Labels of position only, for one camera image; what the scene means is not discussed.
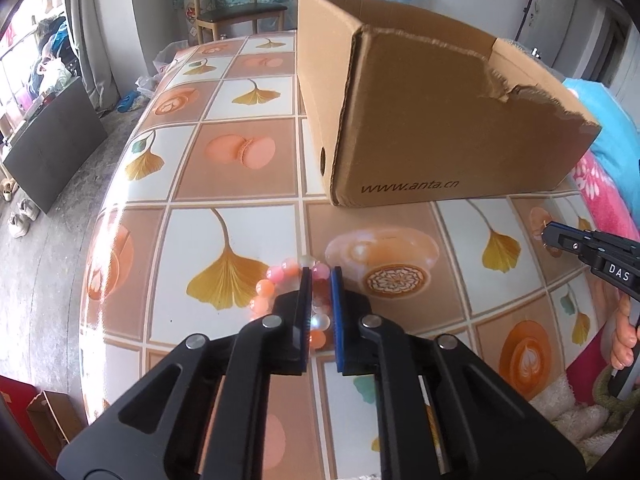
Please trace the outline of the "person's right hand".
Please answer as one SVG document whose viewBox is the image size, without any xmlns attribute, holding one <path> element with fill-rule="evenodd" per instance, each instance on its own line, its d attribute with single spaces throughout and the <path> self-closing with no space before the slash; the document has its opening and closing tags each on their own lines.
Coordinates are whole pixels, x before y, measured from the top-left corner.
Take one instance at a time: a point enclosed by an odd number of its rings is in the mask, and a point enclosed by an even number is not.
<svg viewBox="0 0 640 480">
<path fill-rule="evenodd" d="M 630 298 L 627 295 L 621 296 L 614 315 L 614 332 L 610 352 L 610 361 L 614 370 L 622 370 L 634 362 L 634 346 L 638 341 L 638 333 L 629 322 L 630 311 Z"/>
</svg>

